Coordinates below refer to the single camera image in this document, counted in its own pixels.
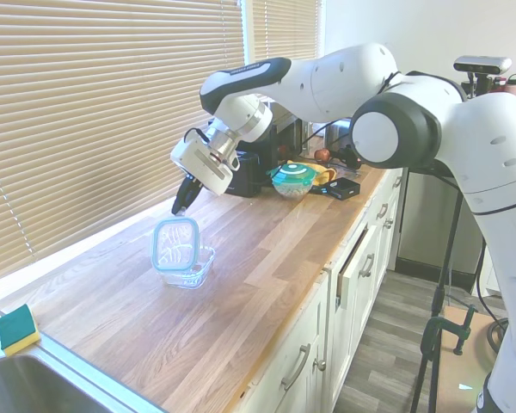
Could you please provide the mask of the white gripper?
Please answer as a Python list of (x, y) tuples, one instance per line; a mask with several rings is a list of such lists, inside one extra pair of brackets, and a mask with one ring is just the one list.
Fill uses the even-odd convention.
[(170, 153), (170, 159), (187, 175), (182, 181), (171, 207), (176, 216), (188, 209), (206, 187), (214, 194), (223, 194), (233, 177), (231, 169), (212, 155), (212, 150), (196, 131), (189, 131)]

